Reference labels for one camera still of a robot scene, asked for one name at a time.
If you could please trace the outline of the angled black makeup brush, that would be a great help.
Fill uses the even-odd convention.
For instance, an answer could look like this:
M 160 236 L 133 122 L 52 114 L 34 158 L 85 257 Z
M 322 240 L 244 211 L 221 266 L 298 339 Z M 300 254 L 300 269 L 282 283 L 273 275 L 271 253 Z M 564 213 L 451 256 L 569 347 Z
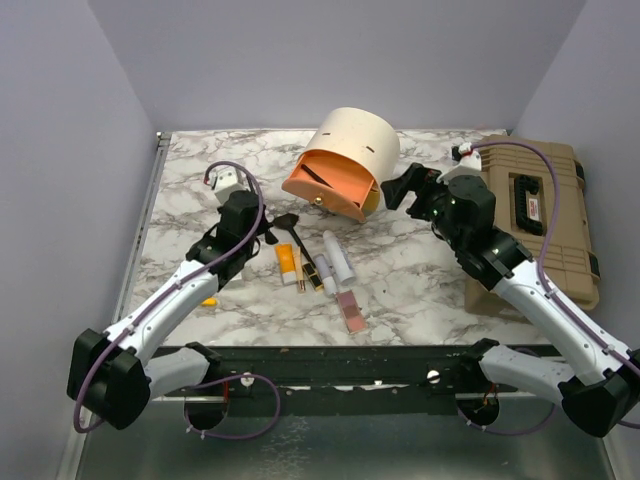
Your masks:
M 287 231 L 290 236 L 292 237 L 292 239 L 295 241 L 295 243 L 297 244 L 297 246 L 301 249 L 302 254 L 304 255 L 305 259 L 313 266 L 316 267 L 311 255 L 309 254 L 308 250 L 306 249 L 303 241 L 301 240 L 301 238 L 299 237 L 299 235 L 297 234 L 296 230 L 295 230 L 295 226 L 297 225 L 299 221 L 299 216 L 293 213 L 286 213 L 280 216 L 277 216 L 273 219 L 273 226 L 281 229 L 281 230 L 285 230 Z

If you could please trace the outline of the cream round drawer organizer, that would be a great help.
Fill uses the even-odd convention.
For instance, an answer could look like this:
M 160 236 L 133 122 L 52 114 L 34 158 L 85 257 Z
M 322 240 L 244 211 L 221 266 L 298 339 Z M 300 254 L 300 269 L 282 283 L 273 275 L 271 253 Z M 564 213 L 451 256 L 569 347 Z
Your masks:
M 312 151 L 353 160 L 382 183 L 391 177 L 398 163 L 400 140 L 383 118 L 366 110 L 340 107 L 324 119 L 304 153 Z

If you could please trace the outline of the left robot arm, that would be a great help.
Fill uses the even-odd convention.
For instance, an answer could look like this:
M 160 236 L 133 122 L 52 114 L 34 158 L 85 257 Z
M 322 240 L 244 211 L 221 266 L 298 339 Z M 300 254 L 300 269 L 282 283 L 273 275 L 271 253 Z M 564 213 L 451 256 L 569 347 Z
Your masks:
M 242 271 L 268 228 L 259 193 L 235 191 L 219 213 L 219 222 L 137 310 L 102 333 L 87 329 L 76 338 L 67 383 L 76 414 L 87 409 L 122 430 L 157 397 L 183 387 L 202 395 L 218 388 L 221 358 L 208 347 L 191 342 L 168 356 L 156 352 L 193 310 Z

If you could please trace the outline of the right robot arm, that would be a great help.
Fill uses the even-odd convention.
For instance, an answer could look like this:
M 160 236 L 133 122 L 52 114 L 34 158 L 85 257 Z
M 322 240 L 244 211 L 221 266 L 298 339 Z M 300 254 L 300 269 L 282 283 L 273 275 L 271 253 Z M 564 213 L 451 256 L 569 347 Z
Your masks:
M 407 193 L 407 214 L 431 224 L 464 272 L 513 306 L 563 357 L 557 363 L 529 357 L 493 340 L 475 347 L 459 367 L 461 383 L 515 387 L 548 400 L 585 433 L 602 438 L 639 402 L 639 353 L 597 325 L 539 271 L 532 254 L 494 224 L 496 198 L 475 175 L 439 181 L 439 171 L 412 164 L 383 182 L 388 209 Z

